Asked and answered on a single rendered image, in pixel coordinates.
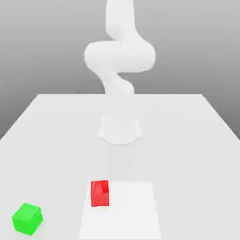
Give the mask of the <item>small green cube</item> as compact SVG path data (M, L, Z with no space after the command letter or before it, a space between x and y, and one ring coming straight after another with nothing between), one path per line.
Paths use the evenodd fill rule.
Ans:
M32 236L43 222L42 210L38 206L23 203L12 216L12 222L17 232Z

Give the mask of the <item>small red cube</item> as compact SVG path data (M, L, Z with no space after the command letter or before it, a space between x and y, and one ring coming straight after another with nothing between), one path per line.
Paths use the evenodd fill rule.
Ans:
M91 181L90 198L92 207L109 206L108 180Z

